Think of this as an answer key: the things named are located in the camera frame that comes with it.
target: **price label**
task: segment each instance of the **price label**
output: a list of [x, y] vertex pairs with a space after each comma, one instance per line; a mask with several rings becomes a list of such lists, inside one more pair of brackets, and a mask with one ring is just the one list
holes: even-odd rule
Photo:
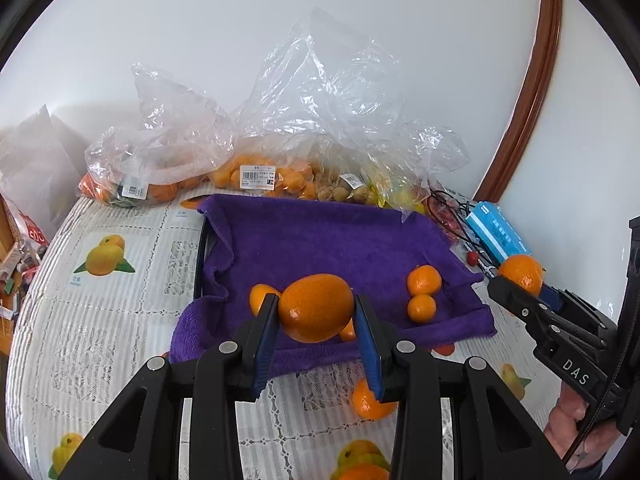
[[275, 182], [275, 166], [240, 166], [240, 189], [273, 191]]

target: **human hand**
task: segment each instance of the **human hand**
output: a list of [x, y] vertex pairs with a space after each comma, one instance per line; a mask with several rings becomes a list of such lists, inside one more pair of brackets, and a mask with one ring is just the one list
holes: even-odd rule
[[[576, 426], [583, 420], [587, 403], [567, 384], [562, 383], [560, 397], [549, 413], [545, 436], [561, 458], [578, 435]], [[566, 467], [569, 471], [595, 464], [620, 436], [614, 420], [598, 424], [578, 446]]]

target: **blue box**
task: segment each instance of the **blue box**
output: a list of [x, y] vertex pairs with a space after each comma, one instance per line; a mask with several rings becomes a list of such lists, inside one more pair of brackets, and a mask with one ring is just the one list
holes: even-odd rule
[[466, 217], [466, 223], [500, 263], [512, 254], [531, 254], [522, 238], [502, 216], [500, 208], [492, 202], [479, 202]]

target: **blue gripper pad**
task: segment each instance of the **blue gripper pad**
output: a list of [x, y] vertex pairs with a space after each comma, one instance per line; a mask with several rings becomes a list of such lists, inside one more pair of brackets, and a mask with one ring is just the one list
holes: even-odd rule
[[[258, 348], [255, 352], [254, 358], [254, 380], [251, 384], [251, 390], [256, 399], [260, 397], [261, 391], [263, 391], [264, 387], [267, 385], [269, 369], [271, 368], [273, 353], [276, 346], [276, 336], [278, 335], [278, 328], [280, 326], [280, 322], [278, 320], [277, 296], [275, 294], [267, 294], [262, 306], [265, 307], [267, 298], [270, 296], [274, 296], [276, 298], [276, 302], [274, 308], [268, 309], [269, 313], [267, 314], [262, 336], [258, 343]], [[260, 314], [263, 314], [262, 310], [263, 309], [261, 308], [256, 321], [260, 321], [258, 318], [260, 317]]]
[[382, 398], [384, 391], [382, 385], [382, 361], [373, 341], [371, 327], [367, 321], [359, 298], [356, 298], [353, 313], [353, 328], [358, 340], [360, 359], [364, 367], [364, 375], [367, 377], [367, 386], [373, 392], [377, 400]]

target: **finger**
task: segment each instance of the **finger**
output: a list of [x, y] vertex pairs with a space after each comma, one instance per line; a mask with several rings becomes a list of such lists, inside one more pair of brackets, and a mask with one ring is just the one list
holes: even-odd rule
[[549, 413], [549, 427], [554, 438], [563, 447], [562, 452], [566, 452], [578, 435], [575, 419], [567, 415], [559, 406], [556, 406]]
[[560, 397], [556, 406], [573, 420], [583, 420], [587, 411], [587, 403], [566, 383], [560, 386]]

